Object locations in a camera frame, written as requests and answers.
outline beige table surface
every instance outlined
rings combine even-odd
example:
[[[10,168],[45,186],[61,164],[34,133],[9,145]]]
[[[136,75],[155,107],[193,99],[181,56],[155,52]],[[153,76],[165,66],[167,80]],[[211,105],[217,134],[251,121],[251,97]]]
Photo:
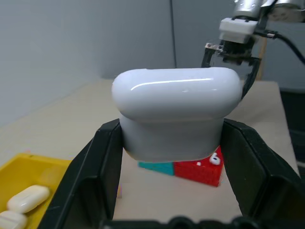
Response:
[[[110,80],[89,84],[29,116],[0,129],[0,165],[15,154],[73,159],[103,123],[119,117],[111,99]],[[264,141],[297,171],[279,88],[273,82],[257,82],[228,118],[254,127]],[[228,222],[240,210],[225,172],[218,188],[158,174],[137,167],[123,156],[123,198],[115,219],[168,221],[185,215],[198,221]]]

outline red block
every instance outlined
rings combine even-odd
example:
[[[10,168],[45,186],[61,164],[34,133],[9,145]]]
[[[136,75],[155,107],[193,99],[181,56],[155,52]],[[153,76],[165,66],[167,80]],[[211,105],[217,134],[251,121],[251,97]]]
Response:
[[[174,162],[175,176],[217,187],[224,166],[224,158],[220,147],[217,148],[216,153],[221,160],[220,165],[213,165],[210,157],[199,161]]]

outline airpods case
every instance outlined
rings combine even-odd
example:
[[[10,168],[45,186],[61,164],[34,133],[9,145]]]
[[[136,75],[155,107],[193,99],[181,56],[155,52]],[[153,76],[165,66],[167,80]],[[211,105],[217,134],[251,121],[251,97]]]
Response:
[[[136,160],[199,160],[220,144],[242,85],[228,68],[131,70],[113,82],[124,148]]]

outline gray wall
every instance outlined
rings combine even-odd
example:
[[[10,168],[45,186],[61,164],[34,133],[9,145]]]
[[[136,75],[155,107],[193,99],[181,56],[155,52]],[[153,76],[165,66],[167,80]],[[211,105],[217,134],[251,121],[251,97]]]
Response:
[[[173,0],[177,67],[200,66],[205,44],[219,43],[220,21],[232,17],[234,7],[234,0]],[[305,25],[270,23],[268,28],[290,37],[305,53]],[[260,43],[254,47],[254,55],[259,50]],[[305,89],[305,68],[281,41],[268,41],[264,61],[263,80],[277,81],[285,89]],[[224,64],[217,57],[213,62],[214,66],[235,69],[241,77],[251,70],[246,65]]]
[[[102,0],[103,77],[174,68],[170,0]]]
[[[169,0],[1,0],[0,126],[101,77],[173,68]]]

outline yellow tray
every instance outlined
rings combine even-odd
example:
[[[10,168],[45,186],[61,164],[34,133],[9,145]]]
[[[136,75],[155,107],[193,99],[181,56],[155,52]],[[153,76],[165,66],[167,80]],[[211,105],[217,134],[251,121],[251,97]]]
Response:
[[[28,153],[16,155],[0,168],[0,212],[7,210],[6,204],[11,197],[27,187],[46,186],[51,190],[51,196],[26,213],[28,217],[26,229],[36,229],[70,162]]]

